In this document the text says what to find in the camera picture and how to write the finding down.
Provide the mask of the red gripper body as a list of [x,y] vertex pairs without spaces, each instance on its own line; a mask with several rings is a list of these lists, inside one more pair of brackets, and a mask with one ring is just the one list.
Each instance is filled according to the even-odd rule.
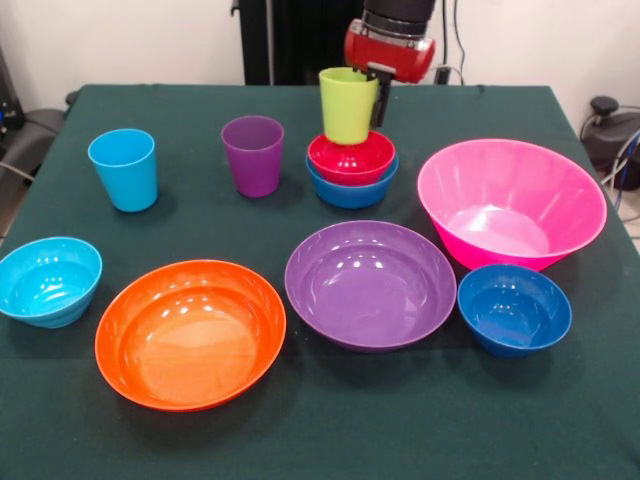
[[379,33],[361,19],[354,19],[346,32],[346,63],[362,72],[384,72],[402,83],[419,83],[429,70],[436,43],[421,38],[393,37]]

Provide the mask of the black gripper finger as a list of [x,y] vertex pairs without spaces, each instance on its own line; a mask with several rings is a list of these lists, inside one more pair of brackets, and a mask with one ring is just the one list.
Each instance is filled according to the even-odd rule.
[[383,125],[387,110],[392,74],[389,72],[371,72],[370,77],[378,82],[376,100],[374,101],[370,118],[370,127],[379,128]]

